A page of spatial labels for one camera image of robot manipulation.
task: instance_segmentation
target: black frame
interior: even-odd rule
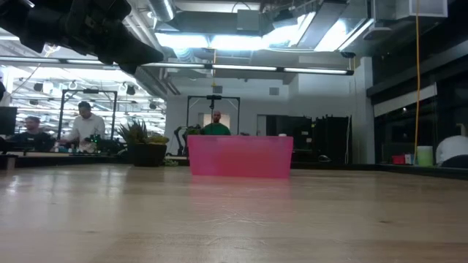
[[[189,125],[189,113],[190,113],[190,99],[191,98],[206,98],[206,96],[187,96],[187,114],[186,114],[186,126]],[[239,126],[241,125],[241,98],[240,97],[225,97],[221,96],[221,99],[235,99],[237,100],[237,135],[239,135]]]
[[[116,124],[116,110],[117,110],[117,91],[98,91],[98,90],[92,90],[93,92],[89,92],[89,93],[93,93],[93,94],[98,94],[98,93],[107,93],[107,94],[114,94],[114,105],[113,105],[113,111],[112,111],[112,127],[111,127],[111,130],[110,130],[110,139],[113,140],[114,138],[114,126]],[[64,106],[65,106],[65,102],[68,101],[68,99],[65,99],[65,94],[67,92],[83,92],[83,93],[86,93],[86,90],[72,90],[72,89],[64,89],[61,91],[61,103],[60,103],[60,117],[58,118],[58,131],[57,131],[57,139],[59,140],[61,138],[61,124],[62,124],[62,121],[63,121],[63,117],[64,117]]]

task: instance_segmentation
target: wooden table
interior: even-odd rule
[[[1,263],[468,262],[468,182],[292,170],[289,180],[188,167],[0,173]]]

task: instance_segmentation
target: bald man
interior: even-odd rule
[[[221,113],[216,110],[213,112],[213,123],[203,127],[201,134],[204,135],[231,135],[231,131],[225,125],[219,122]]]

